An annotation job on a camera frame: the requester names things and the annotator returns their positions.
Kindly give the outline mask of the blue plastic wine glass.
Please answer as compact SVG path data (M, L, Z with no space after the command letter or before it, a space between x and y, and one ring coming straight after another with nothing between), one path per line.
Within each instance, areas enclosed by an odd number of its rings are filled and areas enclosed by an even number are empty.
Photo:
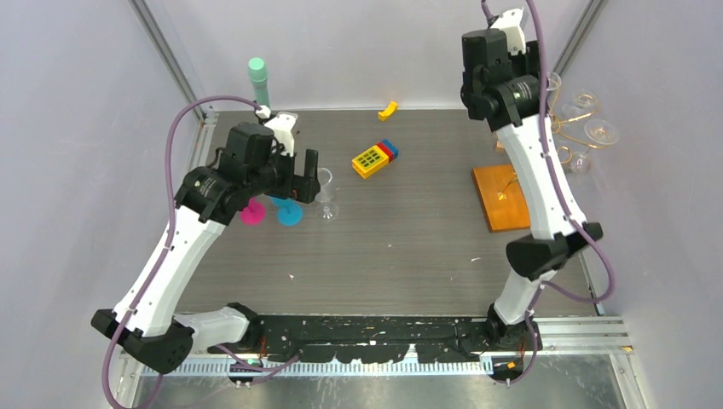
M270 197L269 199L277 209L276 217L281 225L291 227L302 221L304 211L295 200L275 197Z

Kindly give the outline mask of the pink plastic wine glass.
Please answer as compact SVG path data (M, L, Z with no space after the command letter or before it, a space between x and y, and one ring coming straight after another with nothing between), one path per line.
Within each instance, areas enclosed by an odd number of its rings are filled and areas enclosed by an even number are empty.
M251 198L247 206L240 212L241 221L249 226L260 224L267 216L267 210L264 204L257 199Z

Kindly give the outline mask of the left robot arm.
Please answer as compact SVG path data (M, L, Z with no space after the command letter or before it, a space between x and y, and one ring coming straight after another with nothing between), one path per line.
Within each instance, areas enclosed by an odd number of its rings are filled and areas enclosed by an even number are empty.
M174 221L122 300L95 312L94 328L160 374L197 350L231 343L250 353L260 345L260 319L237 302L201 314L177 314L176 306L205 253L251 199L309 204L320 192L316 150L306 151L304 173L294 172L295 123L280 114L265 124L237 124L212 164L186 174L172 205Z

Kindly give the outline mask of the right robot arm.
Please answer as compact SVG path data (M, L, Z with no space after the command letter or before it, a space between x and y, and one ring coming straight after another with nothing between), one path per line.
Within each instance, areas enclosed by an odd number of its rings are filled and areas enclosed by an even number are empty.
M603 229L587 220L564 177L537 42L514 45L502 30L491 28L463 34L461 46L460 98L469 118L486 121L498 135L530 217L530 233L506 246L512 271L485 322L489 343L504 350L520 339L541 286L600 240Z

